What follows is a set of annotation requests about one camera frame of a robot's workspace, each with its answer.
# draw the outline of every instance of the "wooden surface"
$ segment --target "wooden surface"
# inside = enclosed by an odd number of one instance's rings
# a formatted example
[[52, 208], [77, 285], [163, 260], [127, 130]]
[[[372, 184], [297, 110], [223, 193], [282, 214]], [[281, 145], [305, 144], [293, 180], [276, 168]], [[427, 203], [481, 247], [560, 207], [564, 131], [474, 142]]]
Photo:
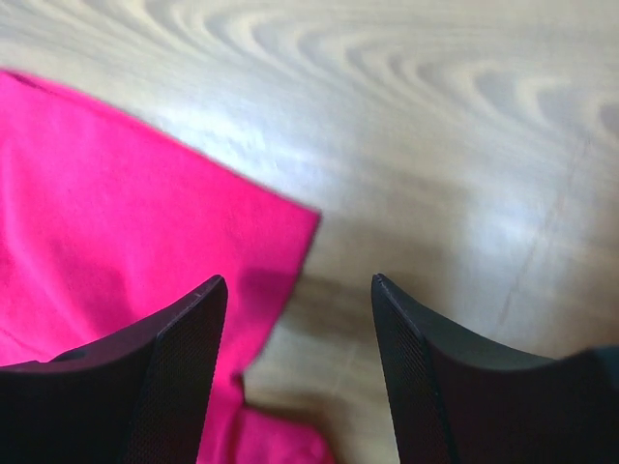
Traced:
[[542, 355], [619, 342], [611, 0], [0, 0], [0, 64], [324, 212], [250, 402], [397, 462], [372, 273]]

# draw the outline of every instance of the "wooden table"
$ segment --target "wooden table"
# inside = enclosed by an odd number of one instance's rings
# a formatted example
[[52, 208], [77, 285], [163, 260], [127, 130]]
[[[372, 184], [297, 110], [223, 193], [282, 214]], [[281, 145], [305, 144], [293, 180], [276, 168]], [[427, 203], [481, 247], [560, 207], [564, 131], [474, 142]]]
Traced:
[[619, 342], [611, 0], [0, 0], [0, 64], [120, 106], [321, 209], [249, 401], [396, 463], [383, 272], [495, 340]]

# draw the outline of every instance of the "pink cloth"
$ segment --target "pink cloth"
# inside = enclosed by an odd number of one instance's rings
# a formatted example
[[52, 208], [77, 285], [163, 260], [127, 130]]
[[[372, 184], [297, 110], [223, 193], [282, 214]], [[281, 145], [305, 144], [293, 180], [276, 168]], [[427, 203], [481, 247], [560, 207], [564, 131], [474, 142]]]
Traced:
[[48, 361], [214, 274], [229, 303], [198, 462], [326, 464], [311, 428], [244, 406], [241, 374], [318, 214], [72, 90], [0, 72], [0, 364]]

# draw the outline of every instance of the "black plastic part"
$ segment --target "black plastic part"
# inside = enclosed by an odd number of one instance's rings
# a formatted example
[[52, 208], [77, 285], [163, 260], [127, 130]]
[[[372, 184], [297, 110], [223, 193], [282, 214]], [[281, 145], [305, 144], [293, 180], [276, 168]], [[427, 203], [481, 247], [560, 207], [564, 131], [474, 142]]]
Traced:
[[402, 463], [619, 462], [619, 347], [523, 353], [383, 275], [372, 306]]
[[0, 462], [193, 464], [226, 299], [215, 276], [51, 362], [0, 367]]

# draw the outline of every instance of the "towel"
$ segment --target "towel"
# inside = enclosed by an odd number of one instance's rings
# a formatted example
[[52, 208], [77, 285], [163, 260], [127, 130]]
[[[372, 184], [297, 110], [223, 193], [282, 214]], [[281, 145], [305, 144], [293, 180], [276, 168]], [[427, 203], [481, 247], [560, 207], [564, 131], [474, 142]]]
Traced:
[[318, 214], [61, 85], [0, 72], [0, 99], [0, 364], [49, 361], [220, 274], [198, 462], [332, 463], [310, 427], [248, 408], [242, 384]]

